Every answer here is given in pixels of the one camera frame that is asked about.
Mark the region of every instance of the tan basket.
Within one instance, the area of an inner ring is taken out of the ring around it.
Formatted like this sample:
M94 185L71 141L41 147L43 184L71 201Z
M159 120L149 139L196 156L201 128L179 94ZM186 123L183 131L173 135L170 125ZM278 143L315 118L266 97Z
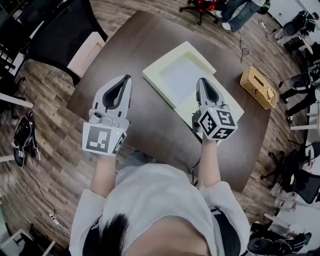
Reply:
M277 93L254 67L251 66L248 71L242 73L240 84L266 110L276 107ZM273 93L272 97L269 97L269 88Z

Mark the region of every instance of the jeans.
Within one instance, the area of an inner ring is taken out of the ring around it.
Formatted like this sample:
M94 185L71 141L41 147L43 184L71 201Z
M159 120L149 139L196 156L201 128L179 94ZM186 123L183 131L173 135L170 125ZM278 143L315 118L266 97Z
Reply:
M307 94L307 95L303 100L301 100L299 103L294 105L292 108L290 108L286 112L289 116L293 116L294 114L298 113L301 110L304 110L305 108L311 106L313 103L317 101L316 88L314 86L311 86L309 89L306 89L306 90L289 89L284 94L282 94L281 98L286 100L287 98L290 98L296 94Z
M235 11L244 3L246 4L239 14L231 19ZM239 30L260 8L261 6L256 5L250 0L230 0L226 4L225 11L223 11L221 15L223 19L229 22L231 31L235 32Z

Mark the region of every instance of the white shirt sleeve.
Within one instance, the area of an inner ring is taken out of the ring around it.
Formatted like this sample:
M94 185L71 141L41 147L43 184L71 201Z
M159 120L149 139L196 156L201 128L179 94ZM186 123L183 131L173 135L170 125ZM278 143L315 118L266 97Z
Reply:
M243 254L249 242L250 225L229 184L219 181L211 187L201 186L199 191L209 207L216 206L225 214L239 236L241 242L240 255Z
M81 195L72 223L69 251L72 256L81 256L90 228L102 216L106 199L89 189Z

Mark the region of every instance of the wooden floor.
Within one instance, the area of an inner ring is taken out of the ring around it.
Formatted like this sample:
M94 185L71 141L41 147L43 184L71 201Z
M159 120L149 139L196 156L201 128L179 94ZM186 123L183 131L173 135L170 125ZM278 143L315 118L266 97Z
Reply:
M176 22L192 31L199 37L206 37L221 48L228 49L240 57L240 34L222 30L221 24L214 24L207 15L202 26L197 25L198 18L194 11L178 11L185 6L184 0L91 0L93 12L109 37L123 25L137 10L154 13ZM278 25L268 15L256 14L240 30L242 46L250 50L243 62L264 72L278 84L293 75L299 68L290 56L278 46L273 35L266 34L258 21L263 20L268 31ZM54 204L56 217L69 228L77 208L83 189L88 188L95 171L96 157L82 151L82 127L84 120L66 109L66 104L75 88L71 78L57 68L29 60L20 73L26 81L20 87L20 94L34 103L33 113L36 123L36 135L41 152L41 161L27 162L30 174L39 182L47 200ZM288 88L285 84L281 91ZM302 97L290 99L290 103L278 104L271 111L270 121L258 160L243 193L235 192L235 196L243 207L250 222L263 220L263 213L273 214L274 198L267 185L269 181L260 180L260 175L267 174L273 167L268 152L291 151L294 146L287 139L303 141L302 132L291 132L285 119L284 111L293 106ZM27 113L27 109L18 107L19 115ZM306 123L306 113L299 113L294 120L297 124ZM10 113L3 114L0 127L0 156L12 153L11 141L14 123ZM123 162L131 152L125 145L117 158ZM31 223L65 248L70 235L55 225L49 217L54 212L50 203L41 196L36 183L29 177L25 168L19 168L14 161L0 163L1 201L8 227L12 232L21 227L28 230Z

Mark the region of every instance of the brown table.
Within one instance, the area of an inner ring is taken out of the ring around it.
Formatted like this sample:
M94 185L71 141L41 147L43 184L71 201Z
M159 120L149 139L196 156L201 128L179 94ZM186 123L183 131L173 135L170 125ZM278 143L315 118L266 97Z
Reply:
M131 107L127 115L131 126L126 143L160 162L189 171L200 157L201 143L142 76L143 69L185 41L212 64L216 69L214 76L244 110L238 130L218 147L222 180L241 192L259 155L270 110L264 110L239 84L242 72L249 67L198 33L137 11L93 61L67 108L88 120L96 91L112 78L131 75Z

